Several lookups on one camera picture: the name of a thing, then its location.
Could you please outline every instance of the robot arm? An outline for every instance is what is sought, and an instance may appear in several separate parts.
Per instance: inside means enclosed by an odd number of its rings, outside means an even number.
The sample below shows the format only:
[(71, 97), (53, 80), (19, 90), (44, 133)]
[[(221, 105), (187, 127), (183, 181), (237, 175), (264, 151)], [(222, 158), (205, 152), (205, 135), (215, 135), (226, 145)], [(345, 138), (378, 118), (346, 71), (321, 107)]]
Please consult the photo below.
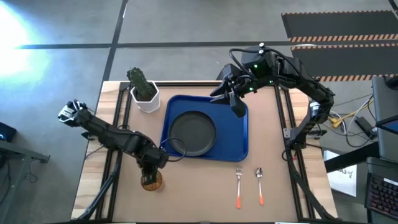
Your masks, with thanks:
[(169, 158), (167, 152), (156, 147), (148, 136), (108, 124), (92, 115), (87, 106), (77, 100), (69, 101), (59, 113), (58, 119), (68, 126), (86, 129), (110, 150), (122, 150), (135, 157), (142, 169), (145, 185), (156, 182), (157, 169), (165, 167)]
[[(242, 63), (232, 55), (233, 51), (241, 51)], [(316, 124), (325, 122), (333, 106), (333, 92), (314, 80), (306, 71), (301, 61), (297, 58), (286, 57), (277, 50), (264, 46), (248, 49), (231, 49), (230, 56), (239, 68), (227, 64), (222, 69), (219, 77), (223, 81), (211, 94), (215, 96), (213, 103), (231, 105), (238, 117), (245, 114), (244, 103), (240, 98), (245, 94), (273, 83), (287, 88), (298, 88), (312, 98), (308, 106), (308, 113), (300, 126), (290, 130), (289, 145), (293, 149), (305, 148), (306, 135)]]

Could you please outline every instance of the brown cardboard surface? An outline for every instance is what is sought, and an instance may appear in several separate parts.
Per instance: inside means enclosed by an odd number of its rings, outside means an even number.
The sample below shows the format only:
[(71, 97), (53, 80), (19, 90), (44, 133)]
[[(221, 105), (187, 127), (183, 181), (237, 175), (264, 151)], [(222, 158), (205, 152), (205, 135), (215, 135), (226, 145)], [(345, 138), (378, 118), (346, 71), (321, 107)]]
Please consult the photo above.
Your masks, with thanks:
[[(160, 110), (147, 114), (131, 106), (129, 125), (159, 143), (167, 102), (178, 94), (208, 96), (213, 87), (160, 87)], [(135, 158), (123, 155), (114, 222), (295, 222), (297, 221), (274, 87), (248, 94), (249, 153), (237, 162), (184, 158), (160, 169), (161, 192), (140, 185)], [(235, 207), (236, 166), (241, 164), (242, 208)], [(262, 167), (264, 205), (259, 205), (257, 167)]]

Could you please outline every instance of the table frame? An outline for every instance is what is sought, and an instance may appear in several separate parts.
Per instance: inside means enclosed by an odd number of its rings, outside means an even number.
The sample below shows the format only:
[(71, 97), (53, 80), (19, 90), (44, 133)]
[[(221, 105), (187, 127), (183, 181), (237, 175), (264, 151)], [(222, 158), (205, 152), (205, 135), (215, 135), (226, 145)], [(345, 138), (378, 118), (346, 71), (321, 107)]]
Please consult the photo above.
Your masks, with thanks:
[[(207, 82), (206, 81), (204, 81), (204, 82), (198, 82), (198, 81), (190, 81), (190, 82), (171, 81), (171, 82), (168, 82), (168, 81), (164, 81), (164, 82), (155, 82), (155, 83), (157, 86), (184, 86), (184, 87), (186, 87), (186, 86), (214, 86), (214, 87), (216, 87), (221, 83), (221, 81), (207, 81)], [(292, 128), (296, 127), (294, 113), (293, 113), (293, 106), (292, 106), (292, 102), (291, 102), (290, 95), (289, 95), (289, 89), (279, 87), (277, 85), (270, 85), (270, 86), (273, 86), (274, 90), (275, 90), (275, 97), (276, 97), (276, 102), (277, 102), (277, 107), (278, 107), (278, 112), (279, 112), (281, 131), (282, 131), (282, 135), (284, 136), (283, 130), (285, 128), (287, 128), (287, 125), (286, 125), (286, 120), (285, 120), (285, 116), (284, 116), (284, 110), (283, 110), (283, 106), (282, 106), (282, 98), (280, 95), (280, 91), (283, 91), (284, 95), (285, 95), (287, 111), (288, 111), (289, 119), (290, 119), (290, 125)], [(130, 88), (131, 88), (131, 86), (130, 86), (129, 82), (121, 82), (120, 83), (118, 99), (116, 102), (116, 109), (115, 109), (114, 119), (113, 119), (113, 126), (118, 125), (118, 121), (120, 119), (119, 114), (121, 111), (123, 94), (125, 91), (128, 91), (128, 89), (130, 89)], [(132, 96), (130, 94), (127, 94), (126, 107), (125, 107), (125, 111), (124, 111), (123, 122), (121, 125), (122, 128), (127, 127), (127, 123), (129, 120), (129, 112), (130, 112), (130, 108), (131, 108), (131, 101), (132, 101)], [(96, 200), (98, 200), (99, 203), (96, 204), (94, 207), (94, 208), (96, 208), (96, 211), (97, 211), (95, 214), (94, 220), (72, 220), (71, 222), (73, 222), (73, 223), (109, 223), (109, 222), (112, 222), (114, 205), (115, 205), (115, 201), (116, 201), (116, 194), (117, 194), (117, 190), (118, 190), (118, 180), (119, 180), (119, 172), (120, 172), (120, 167), (121, 167), (122, 156), (123, 156), (123, 153), (121, 151), (118, 151), (116, 160), (119, 161), (118, 162), (119, 165), (115, 166), (115, 170), (113, 171), (116, 174), (114, 175), (113, 185), (111, 188), (111, 197), (109, 200), (107, 216), (105, 218), (103, 218), (103, 216), (102, 216), (104, 201), (103, 201), (103, 197), (100, 197), (100, 198), (96, 198)], [(293, 155), (292, 155), (291, 151), (287, 151), (286, 156), (287, 156), (288, 160), (293, 161)], [(307, 179), (307, 173), (305, 170), (303, 154), (301, 151), (297, 151), (296, 156), (297, 156), (297, 160), (298, 160), (298, 166), (300, 168), (299, 169), (300, 176), (304, 180), (305, 184), (308, 186), (308, 179)], [(103, 186), (106, 185), (107, 181), (109, 182), (112, 157), (113, 157), (113, 151), (108, 150), (107, 155), (106, 155), (105, 166), (104, 166), (103, 178), (101, 181), (100, 192), (104, 192)], [(347, 224), (351, 223), (351, 222), (343, 222), (343, 221), (329, 221), (329, 220), (316, 219), (313, 206), (311, 205), (307, 195), (305, 195), (305, 201), (306, 201), (306, 206), (307, 206), (309, 217), (308, 218), (304, 217), (303, 210), (302, 210), (302, 204), (300, 203), (300, 196), (299, 196), (299, 189), (297, 187), (297, 182), (292, 177), (292, 171), (290, 169), (289, 169), (289, 176), (290, 176), (290, 181), (292, 184), (292, 193), (293, 193), (293, 197), (294, 197), (294, 204), (295, 204), (298, 222), (347, 223)]]

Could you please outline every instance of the potted plant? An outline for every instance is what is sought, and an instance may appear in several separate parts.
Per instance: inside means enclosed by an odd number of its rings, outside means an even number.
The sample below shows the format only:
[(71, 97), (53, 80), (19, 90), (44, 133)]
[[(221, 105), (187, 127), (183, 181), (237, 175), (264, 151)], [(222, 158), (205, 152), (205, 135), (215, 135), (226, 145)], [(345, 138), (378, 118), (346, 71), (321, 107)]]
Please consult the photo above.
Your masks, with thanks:
[(147, 81), (141, 69), (136, 67), (127, 71), (127, 77), (134, 86), (130, 94), (139, 109), (152, 113), (160, 108), (160, 93), (155, 82)]

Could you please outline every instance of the keyboard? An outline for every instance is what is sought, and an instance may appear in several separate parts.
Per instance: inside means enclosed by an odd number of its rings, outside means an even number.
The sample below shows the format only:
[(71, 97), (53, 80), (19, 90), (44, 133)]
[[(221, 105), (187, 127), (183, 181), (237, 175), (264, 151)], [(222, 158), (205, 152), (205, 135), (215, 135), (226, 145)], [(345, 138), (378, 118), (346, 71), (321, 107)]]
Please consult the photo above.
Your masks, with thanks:
[(370, 175), (365, 207), (398, 220), (398, 183)]

